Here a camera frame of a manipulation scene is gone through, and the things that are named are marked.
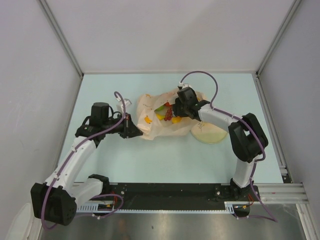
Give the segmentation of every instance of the gray wall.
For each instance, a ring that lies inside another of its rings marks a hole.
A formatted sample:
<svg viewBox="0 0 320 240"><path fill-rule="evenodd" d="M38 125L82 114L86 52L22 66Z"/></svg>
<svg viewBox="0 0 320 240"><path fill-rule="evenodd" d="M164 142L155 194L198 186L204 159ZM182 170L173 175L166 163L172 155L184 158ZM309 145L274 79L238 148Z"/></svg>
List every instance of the gray wall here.
<svg viewBox="0 0 320 240"><path fill-rule="evenodd" d="M287 165L320 223L320 3L302 6L261 75Z"/></svg>
<svg viewBox="0 0 320 240"><path fill-rule="evenodd" d="M80 84L36 0L0 7L0 239L54 167Z"/></svg>

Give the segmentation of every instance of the yellow fruit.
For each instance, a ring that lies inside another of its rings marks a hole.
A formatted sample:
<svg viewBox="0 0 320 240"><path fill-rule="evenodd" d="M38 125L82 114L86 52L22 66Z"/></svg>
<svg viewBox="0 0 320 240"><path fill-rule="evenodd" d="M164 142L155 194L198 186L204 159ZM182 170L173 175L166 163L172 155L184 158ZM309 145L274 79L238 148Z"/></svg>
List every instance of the yellow fruit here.
<svg viewBox="0 0 320 240"><path fill-rule="evenodd" d="M152 120L148 117L148 115L144 118L144 120L147 124L152 123Z"/></svg>
<svg viewBox="0 0 320 240"><path fill-rule="evenodd" d="M156 113L155 115L156 115L156 117L157 117L160 121L165 118L165 116L162 116L162 115L160 115L160 114L158 114L158 113Z"/></svg>
<svg viewBox="0 0 320 240"><path fill-rule="evenodd" d="M182 119L182 117L180 117L180 116L174 116L172 118L172 123L173 124L177 124L177 123L179 123L181 121L181 119Z"/></svg>

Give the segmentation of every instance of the table surface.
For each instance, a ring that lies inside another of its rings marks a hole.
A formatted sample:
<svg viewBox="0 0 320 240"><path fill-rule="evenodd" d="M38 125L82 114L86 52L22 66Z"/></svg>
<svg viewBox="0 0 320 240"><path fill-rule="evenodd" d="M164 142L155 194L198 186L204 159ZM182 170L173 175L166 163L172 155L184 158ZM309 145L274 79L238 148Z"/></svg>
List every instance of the table surface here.
<svg viewBox="0 0 320 240"><path fill-rule="evenodd" d="M274 147L260 105L254 80L248 73L213 73L219 84L214 105L237 115L253 113L264 129L269 146L266 160L258 163L256 183L282 183ZM184 74L86 74L74 107L64 141L63 161L70 150L75 132L95 102L109 103L114 109L118 103L114 91L132 101L128 108L137 123L137 99L142 94L159 95L177 87ZM192 74L189 83L208 98L215 92L215 84L204 74ZM117 134L107 135L97 150L86 161L76 182L84 182L91 174L109 177L120 183L229 183L236 169L230 138L217 144L205 144L191 133L186 136L156 137L144 140L140 137L122 139Z"/></svg>

